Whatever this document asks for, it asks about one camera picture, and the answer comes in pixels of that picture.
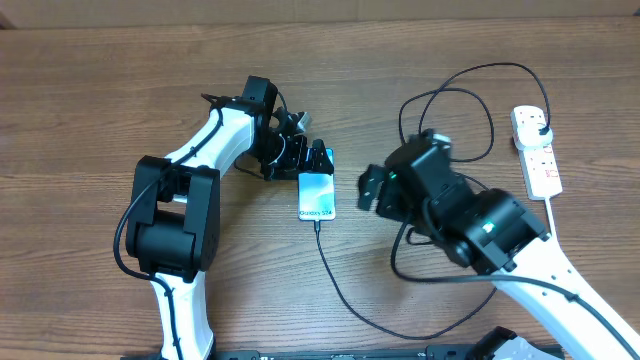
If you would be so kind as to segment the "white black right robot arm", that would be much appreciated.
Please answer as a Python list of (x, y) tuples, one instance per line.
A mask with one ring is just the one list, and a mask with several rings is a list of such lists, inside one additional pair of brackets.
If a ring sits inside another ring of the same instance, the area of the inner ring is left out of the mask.
[(450, 261), (473, 269), (446, 283), (489, 282), (526, 309), (575, 359), (636, 359), (638, 333), (586, 282), (543, 222), (509, 192), (474, 192), (451, 168), (448, 137), (426, 130), (370, 165), (358, 206), (412, 225)]

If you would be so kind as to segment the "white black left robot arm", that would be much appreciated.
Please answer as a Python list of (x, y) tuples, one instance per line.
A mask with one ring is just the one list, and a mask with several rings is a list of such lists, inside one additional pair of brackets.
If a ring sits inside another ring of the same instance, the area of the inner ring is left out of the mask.
[(266, 181), (334, 172), (324, 142), (305, 136), (309, 114), (289, 112), (269, 79), (251, 76), (239, 96), (204, 98), (209, 118), (186, 144), (138, 161), (114, 234), (118, 267), (155, 291), (163, 332), (157, 359), (215, 356), (206, 273), (221, 234), (220, 183), (236, 160), (254, 157)]

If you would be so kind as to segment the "blue Samsung Galaxy smartphone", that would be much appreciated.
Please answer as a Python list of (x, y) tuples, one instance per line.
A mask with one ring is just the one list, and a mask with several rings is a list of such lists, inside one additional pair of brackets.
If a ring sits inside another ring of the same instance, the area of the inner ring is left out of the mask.
[(298, 176), (298, 218), (332, 221), (336, 217), (334, 175), (301, 173)]

